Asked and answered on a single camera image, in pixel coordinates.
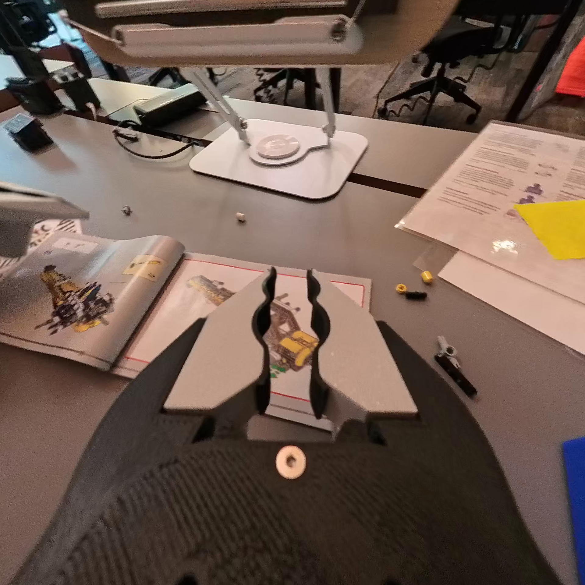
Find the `yellow paper sheet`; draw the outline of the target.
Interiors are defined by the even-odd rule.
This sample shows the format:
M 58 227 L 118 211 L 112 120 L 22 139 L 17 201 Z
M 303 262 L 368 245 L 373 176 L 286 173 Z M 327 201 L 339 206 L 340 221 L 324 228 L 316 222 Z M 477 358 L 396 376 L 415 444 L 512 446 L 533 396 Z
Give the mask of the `yellow paper sheet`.
M 555 260 L 584 259 L 584 200 L 515 204 Z

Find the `black monitor stand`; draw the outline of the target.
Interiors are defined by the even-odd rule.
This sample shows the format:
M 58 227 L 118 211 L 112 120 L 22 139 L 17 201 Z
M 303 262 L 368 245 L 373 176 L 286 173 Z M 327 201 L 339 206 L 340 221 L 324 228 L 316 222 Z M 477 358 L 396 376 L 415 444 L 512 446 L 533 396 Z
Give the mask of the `black monitor stand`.
M 62 90 L 77 111 L 95 114 L 101 102 L 89 83 L 91 70 L 83 52 L 66 44 L 72 64 L 50 72 L 39 51 L 32 48 L 49 33 L 48 25 L 39 34 L 26 29 L 25 20 L 37 24 L 39 16 L 36 5 L 1 1 L 1 50 L 11 56 L 20 71 L 18 76 L 7 77 L 7 91 L 29 113 L 61 112 L 65 106 L 55 90 Z

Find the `small black box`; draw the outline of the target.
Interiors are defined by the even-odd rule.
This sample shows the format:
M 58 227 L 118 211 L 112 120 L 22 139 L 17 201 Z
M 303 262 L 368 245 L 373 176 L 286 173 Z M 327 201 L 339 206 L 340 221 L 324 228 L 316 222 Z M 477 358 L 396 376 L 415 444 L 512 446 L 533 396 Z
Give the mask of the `small black box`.
M 5 132 L 23 150 L 34 153 L 54 144 L 42 123 L 35 117 L 18 113 L 2 123 Z

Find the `printed newspaper sheets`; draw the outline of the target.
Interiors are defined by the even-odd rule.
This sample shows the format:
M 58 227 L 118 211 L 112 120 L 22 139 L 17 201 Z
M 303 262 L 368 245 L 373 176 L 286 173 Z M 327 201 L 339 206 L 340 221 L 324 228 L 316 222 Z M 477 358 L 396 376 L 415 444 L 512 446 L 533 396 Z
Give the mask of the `printed newspaper sheets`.
M 1 343 L 134 379 L 197 319 L 269 267 L 200 253 L 178 240 L 110 240 L 41 222 L 26 256 L 1 258 Z M 276 267 L 268 347 L 267 415 L 332 431 L 311 408 L 317 337 L 306 271 Z

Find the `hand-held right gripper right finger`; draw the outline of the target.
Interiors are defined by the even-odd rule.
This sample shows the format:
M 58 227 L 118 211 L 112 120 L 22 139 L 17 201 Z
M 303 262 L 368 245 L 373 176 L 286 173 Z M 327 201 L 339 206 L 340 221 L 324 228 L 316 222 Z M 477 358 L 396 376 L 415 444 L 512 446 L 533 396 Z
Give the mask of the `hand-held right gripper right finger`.
M 414 418 L 418 408 L 369 311 L 316 270 L 307 272 L 312 353 L 310 403 L 316 419 L 340 429 L 350 420 Z

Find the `black lego axle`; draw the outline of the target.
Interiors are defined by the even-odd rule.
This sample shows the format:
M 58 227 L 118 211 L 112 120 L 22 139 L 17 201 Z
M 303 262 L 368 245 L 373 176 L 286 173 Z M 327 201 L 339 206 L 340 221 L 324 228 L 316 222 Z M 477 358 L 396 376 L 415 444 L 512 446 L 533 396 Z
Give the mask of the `black lego axle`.
M 434 356 L 435 362 L 452 379 L 452 381 L 464 392 L 466 396 L 473 399 L 477 396 L 477 389 L 465 377 L 457 359 L 447 353 L 437 353 Z

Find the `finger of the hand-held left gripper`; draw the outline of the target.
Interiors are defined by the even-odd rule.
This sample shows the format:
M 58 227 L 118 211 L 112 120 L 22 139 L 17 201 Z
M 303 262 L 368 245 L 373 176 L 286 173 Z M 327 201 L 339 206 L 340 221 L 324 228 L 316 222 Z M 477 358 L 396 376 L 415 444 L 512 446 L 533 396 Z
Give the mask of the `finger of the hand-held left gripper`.
M 52 193 L 1 182 L 1 256 L 22 257 L 36 223 L 86 220 L 90 213 Z

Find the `blue sheet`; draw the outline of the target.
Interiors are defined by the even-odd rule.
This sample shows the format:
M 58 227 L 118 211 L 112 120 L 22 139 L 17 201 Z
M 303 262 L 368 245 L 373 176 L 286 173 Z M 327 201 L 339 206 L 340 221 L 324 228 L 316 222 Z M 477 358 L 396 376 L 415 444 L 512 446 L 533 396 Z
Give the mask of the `blue sheet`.
M 567 495 L 579 583 L 584 584 L 584 437 L 563 443 Z

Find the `white paper sheet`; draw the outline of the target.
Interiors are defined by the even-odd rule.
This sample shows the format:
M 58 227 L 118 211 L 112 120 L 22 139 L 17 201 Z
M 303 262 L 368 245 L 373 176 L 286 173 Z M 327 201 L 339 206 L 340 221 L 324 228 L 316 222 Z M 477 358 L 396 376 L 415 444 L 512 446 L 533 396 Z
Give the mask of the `white paper sheet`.
M 584 304 L 456 252 L 439 272 L 444 281 L 584 355 Z

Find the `black table leg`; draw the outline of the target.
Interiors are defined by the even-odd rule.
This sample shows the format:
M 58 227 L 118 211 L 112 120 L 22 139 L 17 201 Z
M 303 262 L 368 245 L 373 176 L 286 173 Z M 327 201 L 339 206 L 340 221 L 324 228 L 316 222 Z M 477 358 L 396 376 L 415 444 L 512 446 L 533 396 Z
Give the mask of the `black table leg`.
M 573 22 L 582 1 L 561 1 L 562 10 L 549 11 L 548 14 L 558 14 L 558 19 L 553 25 L 553 30 L 548 36 L 545 44 L 537 55 L 523 85 L 521 86 L 514 102 L 508 109 L 505 122 L 516 123 L 519 121 L 524 107 L 526 106 L 533 90 L 537 87 L 538 82 L 552 57 L 561 45 L 561 42 L 567 32 L 567 29 Z

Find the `black power adapter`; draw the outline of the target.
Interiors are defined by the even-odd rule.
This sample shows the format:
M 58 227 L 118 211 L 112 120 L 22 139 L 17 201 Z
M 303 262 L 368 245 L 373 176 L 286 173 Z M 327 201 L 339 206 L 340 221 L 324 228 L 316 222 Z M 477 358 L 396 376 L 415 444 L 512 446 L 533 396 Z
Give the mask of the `black power adapter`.
M 198 88 L 188 83 L 157 97 L 136 102 L 132 107 L 141 125 L 161 128 L 194 113 L 206 103 L 207 99 Z

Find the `black office chair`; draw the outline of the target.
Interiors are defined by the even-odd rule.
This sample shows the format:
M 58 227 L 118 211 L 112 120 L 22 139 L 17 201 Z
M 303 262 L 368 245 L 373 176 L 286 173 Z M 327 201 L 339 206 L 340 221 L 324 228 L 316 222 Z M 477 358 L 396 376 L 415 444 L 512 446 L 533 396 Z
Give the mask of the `black office chair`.
M 482 58 L 498 54 L 499 49 L 495 45 L 501 39 L 502 20 L 502 15 L 496 16 L 492 23 L 484 26 L 468 22 L 464 17 L 451 18 L 420 51 L 428 60 L 421 71 L 423 79 L 411 84 L 406 91 L 387 98 L 377 108 L 378 118 L 398 118 L 403 110 L 413 112 L 418 103 L 424 103 L 426 110 L 422 124 L 426 125 L 437 97 L 444 94 L 454 103 L 472 110 L 466 123 L 473 124 L 479 117 L 481 106 L 467 95 L 466 88 L 471 79 L 450 78 L 446 71 L 458 67 L 467 57 Z

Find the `laminated instruction sheet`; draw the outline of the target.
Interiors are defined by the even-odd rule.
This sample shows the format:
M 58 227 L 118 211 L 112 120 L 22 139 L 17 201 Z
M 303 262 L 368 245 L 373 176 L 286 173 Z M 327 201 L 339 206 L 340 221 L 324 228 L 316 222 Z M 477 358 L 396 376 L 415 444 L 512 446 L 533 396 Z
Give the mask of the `laminated instruction sheet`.
M 584 303 L 584 259 L 555 259 L 523 214 L 584 201 L 584 137 L 489 123 L 395 225 Z

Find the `orange cloth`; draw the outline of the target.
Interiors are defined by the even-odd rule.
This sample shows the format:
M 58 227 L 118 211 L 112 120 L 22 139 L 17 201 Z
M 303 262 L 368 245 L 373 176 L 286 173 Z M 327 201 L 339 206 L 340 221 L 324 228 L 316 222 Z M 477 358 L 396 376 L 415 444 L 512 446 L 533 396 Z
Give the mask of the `orange cloth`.
M 569 55 L 555 93 L 584 98 L 584 37 Z

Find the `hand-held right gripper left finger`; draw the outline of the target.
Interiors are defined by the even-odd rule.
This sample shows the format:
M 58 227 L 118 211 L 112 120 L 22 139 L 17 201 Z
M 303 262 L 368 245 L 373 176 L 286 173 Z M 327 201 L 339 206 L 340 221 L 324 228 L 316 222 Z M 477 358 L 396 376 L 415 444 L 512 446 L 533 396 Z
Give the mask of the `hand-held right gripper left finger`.
M 252 417 L 270 402 L 271 326 L 277 272 L 264 271 L 205 319 L 164 408 L 172 413 Z

